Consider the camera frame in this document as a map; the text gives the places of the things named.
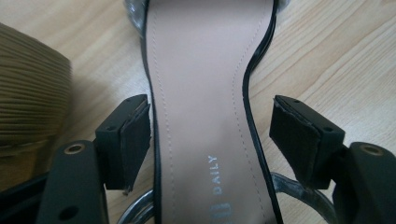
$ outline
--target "metal grommet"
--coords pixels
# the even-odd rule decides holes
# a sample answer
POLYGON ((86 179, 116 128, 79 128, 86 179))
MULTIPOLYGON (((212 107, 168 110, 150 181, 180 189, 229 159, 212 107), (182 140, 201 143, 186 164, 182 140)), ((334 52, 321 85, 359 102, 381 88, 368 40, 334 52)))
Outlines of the metal grommet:
POLYGON ((64 150, 64 154, 74 155, 85 149, 85 145, 81 143, 73 144, 64 150))
POLYGON ((384 151, 376 146, 371 146, 371 145, 362 145, 361 150, 372 155, 372 156, 383 156, 384 151))

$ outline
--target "wooden surface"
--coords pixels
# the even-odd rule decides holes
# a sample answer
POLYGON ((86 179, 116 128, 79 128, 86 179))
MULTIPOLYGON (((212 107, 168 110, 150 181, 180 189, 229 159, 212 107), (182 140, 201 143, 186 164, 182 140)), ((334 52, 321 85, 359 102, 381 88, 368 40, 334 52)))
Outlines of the wooden surface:
MULTIPOLYGON (((139 36, 121 0, 0 0, 0 22, 71 60, 64 141, 92 140, 118 103, 149 94, 139 36)), ((270 170, 293 177, 268 137, 275 94, 332 120, 346 131, 347 146, 364 141, 396 153, 396 1, 294 0, 278 15, 273 44, 250 80, 250 103, 270 170)), ((111 223, 151 188, 152 177, 150 149, 134 192, 107 193, 111 223)), ((286 223, 323 222, 296 200, 278 199, 286 223)))

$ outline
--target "woven basket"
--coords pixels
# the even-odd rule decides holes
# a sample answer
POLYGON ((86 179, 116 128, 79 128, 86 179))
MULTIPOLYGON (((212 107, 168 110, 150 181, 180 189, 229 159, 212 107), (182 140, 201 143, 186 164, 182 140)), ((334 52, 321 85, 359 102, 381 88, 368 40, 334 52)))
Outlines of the woven basket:
POLYGON ((48 169, 70 71, 62 54, 0 23, 0 190, 48 169))

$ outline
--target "screw hole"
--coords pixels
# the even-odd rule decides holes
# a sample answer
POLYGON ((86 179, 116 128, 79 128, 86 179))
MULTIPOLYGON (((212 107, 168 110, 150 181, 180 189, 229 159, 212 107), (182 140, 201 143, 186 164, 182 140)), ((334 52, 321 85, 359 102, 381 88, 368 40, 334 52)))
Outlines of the screw hole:
POLYGON ((361 149, 373 156, 382 156, 384 155, 384 152, 382 151, 381 148, 378 147, 372 147, 372 146, 362 146, 361 149))
POLYGON ((64 153, 68 154, 68 155, 73 155, 73 154, 79 153, 84 148, 85 148, 85 146, 83 144, 74 144, 74 145, 68 147, 67 149, 65 149, 64 153))
POLYGON ((324 129, 324 131, 326 131, 326 132, 329 132, 329 133, 332 132, 332 128, 324 127, 323 129, 324 129))
POLYGON ((70 220, 71 218, 75 217, 77 213, 78 213, 78 208, 76 206, 66 207, 59 214, 59 220, 61 221, 70 220))
POLYGON ((115 130, 116 129, 116 127, 114 127, 114 126, 108 126, 108 127, 106 127, 106 130, 108 130, 108 131, 113 131, 113 130, 115 130))

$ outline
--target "shoe sole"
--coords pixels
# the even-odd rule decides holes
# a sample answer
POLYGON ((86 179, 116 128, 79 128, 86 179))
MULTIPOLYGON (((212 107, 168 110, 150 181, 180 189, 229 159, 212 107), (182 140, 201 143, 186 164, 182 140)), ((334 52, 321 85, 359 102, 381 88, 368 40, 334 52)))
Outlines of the shoe sole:
POLYGON ((156 221, 281 222, 248 105, 274 1, 151 0, 148 8, 156 221))

